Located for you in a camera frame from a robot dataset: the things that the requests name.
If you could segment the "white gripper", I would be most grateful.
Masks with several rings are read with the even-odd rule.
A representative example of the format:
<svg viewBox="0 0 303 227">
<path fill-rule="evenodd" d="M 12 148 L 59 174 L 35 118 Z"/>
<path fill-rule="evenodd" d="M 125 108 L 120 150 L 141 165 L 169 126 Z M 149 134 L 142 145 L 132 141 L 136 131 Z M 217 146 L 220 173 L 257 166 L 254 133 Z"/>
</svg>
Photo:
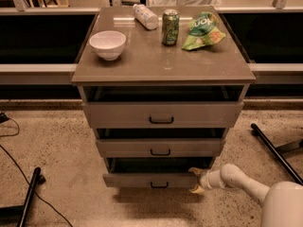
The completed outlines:
<svg viewBox="0 0 303 227">
<path fill-rule="evenodd" d="M 205 189 L 211 189 L 212 186 L 209 181 L 209 173 L 210 171 L 204 172 L 202 169 L 197 168 L 197 167 L 191 167 L 188 172 L 191 172 L 195 174 L 196 176 L 201 176 L 199 183 L 200 185 L 196 184 L 193 189 L 190 189 L 190 192 L 193 194 L 199 194 L 203 195 L 205 192 Z"/>
</svg>

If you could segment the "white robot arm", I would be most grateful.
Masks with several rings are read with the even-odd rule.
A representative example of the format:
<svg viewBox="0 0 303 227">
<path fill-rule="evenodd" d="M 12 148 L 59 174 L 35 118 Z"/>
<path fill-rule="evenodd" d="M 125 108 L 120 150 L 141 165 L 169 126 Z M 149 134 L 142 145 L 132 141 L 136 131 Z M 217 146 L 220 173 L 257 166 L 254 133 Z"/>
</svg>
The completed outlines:
<svg viewBox="0 0 303 227">
<path fill-rule="evenodd" d="M 191 167 L 188 171 L 197 176 L 191 193 L 203 194 L 214 188 L 244 191 L 261 206 L 260 227 L 303 227 L 303 186 L 299 183 L 286 181 L 267 186 L 232 164 L 218 170 Z"/>
</svg>

